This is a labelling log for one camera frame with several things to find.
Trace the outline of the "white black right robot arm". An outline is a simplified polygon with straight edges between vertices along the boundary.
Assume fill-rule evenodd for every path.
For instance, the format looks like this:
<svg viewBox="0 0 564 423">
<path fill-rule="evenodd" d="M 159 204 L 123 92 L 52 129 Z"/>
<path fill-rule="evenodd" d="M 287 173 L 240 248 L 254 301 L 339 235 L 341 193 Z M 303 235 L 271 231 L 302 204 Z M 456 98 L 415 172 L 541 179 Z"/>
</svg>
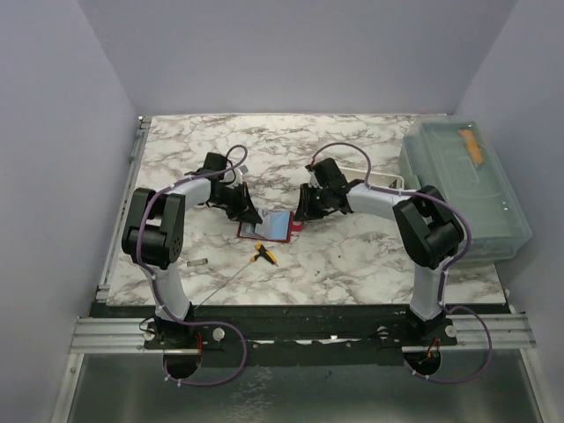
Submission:
<svg viewBox="0 0 564 423">
<path fill-rule="evenodd" d="M 323 219 L 335 212 L 363 213 L 394 221 L 404 249 L 415 263 L 412 299 L 405 334 L 415 345 L 425 345 L 437 335 L 444 317 L 442 271 L 455 257 L 464 230 L 439 190 L 373 187 L 360 179 L 348 181 L 333 159 L 306 166 L 310 181 L 300 186 L 294 219 Z"/>
</svg>

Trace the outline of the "red card holder wallet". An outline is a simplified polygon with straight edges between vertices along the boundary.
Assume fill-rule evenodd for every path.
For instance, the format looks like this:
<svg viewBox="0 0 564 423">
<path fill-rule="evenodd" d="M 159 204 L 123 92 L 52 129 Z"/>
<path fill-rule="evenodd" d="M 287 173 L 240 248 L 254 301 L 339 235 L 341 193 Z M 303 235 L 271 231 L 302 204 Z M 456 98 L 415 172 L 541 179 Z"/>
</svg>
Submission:
<svg viewBox="0 0 564 423">
<path fill-rule="evenodd" d="M 262 224 L 240 223 L 237 237 L 257 241 L 288 243 L 293 233 L 301 232 L 302 222 L 294 220 L 292 211 L 272 211 L 257 208 Z"/>
</svg>

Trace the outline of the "white rectangular plastic tray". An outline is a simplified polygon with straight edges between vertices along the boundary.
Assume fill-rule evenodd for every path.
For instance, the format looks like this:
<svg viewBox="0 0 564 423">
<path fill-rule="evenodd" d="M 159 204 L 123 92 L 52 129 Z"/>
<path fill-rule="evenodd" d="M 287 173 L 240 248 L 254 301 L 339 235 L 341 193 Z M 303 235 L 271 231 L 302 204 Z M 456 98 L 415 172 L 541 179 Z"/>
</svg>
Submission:
<svg viewBox="0 0 564 423">
<path fill-rule="evenodd" d="M 341 167 L 340 170 L 349 182 L 353 180 L 364 182 L 365 180 L 366 172 L 364 170 L 349 167 Z M 404 189 L 404 178 L 400 175 L 372 171 L 367 180 L 370 185 L 380 188 Z"/>
</svg>

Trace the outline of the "blue white credit card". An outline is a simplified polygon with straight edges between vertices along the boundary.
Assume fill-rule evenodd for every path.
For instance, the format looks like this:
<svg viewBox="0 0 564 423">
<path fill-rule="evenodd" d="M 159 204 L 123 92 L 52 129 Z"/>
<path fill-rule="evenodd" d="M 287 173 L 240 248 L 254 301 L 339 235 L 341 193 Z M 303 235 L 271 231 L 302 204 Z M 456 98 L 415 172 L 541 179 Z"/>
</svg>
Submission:
<svg viewBox="0 0 564 423">
<path fill-rule="evenodd" d="M 280 211 L 268 211 L 259 208 L 258 215 L 262 222 L 255 224 L 254 233 L 264 239 L 274 239 L 278 237 L 278 227 L 280 221 L 284 217 L 284 213 Z"/>
</svg>

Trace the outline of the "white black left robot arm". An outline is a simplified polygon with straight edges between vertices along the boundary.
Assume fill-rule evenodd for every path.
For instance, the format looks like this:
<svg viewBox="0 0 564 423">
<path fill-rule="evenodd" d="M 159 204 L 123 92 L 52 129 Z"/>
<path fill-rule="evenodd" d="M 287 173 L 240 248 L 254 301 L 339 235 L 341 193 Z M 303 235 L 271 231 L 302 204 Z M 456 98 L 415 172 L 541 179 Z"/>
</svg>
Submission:
<svg viewBox="0 0 564 423">
<path fill-rule="evenodd" d="M 165 337 L 177 348 L 196 335 L 188 321 L 192 304 L 183 290 L 178 258 L 182 252 L 185 214 L 199 205 L 226 213 L 229 220 L 263 222 L 250 198 L 239 167 L 227 155 L 209 152 L 204 164 L 177 182 L 155 189 L 135 189 L 122 232 L 122 251 L 145 274 L 155 299 L 155 315 L 169 321 Z"/>
</svg>

